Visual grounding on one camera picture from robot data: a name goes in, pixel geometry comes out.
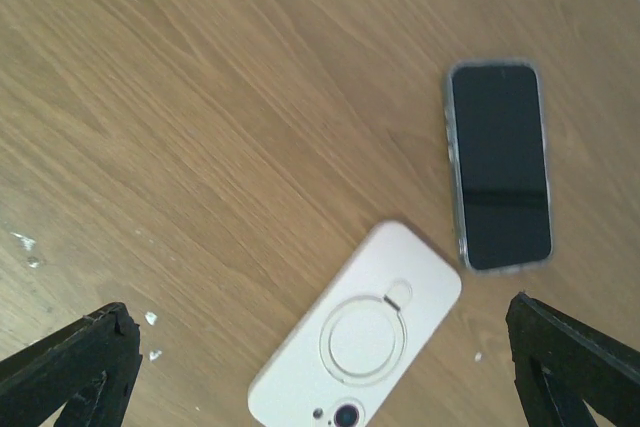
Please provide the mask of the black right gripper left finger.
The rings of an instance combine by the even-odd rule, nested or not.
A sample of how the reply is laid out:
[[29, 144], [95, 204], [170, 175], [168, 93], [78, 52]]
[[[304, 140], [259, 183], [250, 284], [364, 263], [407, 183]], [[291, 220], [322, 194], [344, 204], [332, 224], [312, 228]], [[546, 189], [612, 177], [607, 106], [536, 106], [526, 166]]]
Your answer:
[[106, 304], [1, 361], [1, 424], [120, 426], [142, 360], [139, 325]]

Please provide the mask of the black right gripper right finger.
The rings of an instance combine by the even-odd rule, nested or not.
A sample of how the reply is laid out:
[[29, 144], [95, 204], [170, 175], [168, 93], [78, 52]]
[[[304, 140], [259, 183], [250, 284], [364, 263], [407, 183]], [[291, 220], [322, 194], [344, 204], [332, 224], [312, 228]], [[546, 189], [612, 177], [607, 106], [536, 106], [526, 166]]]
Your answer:
[[506, 315], [515, 387], [530, 426], [639, 424], [639, 352], [518, 293]]

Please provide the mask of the cream cased phone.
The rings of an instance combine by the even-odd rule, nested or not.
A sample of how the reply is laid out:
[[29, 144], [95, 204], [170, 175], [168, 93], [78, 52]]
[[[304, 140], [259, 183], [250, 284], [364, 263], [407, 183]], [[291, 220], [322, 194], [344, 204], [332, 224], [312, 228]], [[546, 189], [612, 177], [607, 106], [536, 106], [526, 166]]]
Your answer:
[[458, 273], [406, 225], [377, 224], [258, 372], [263, 426], [364, 426], [444, 321]]

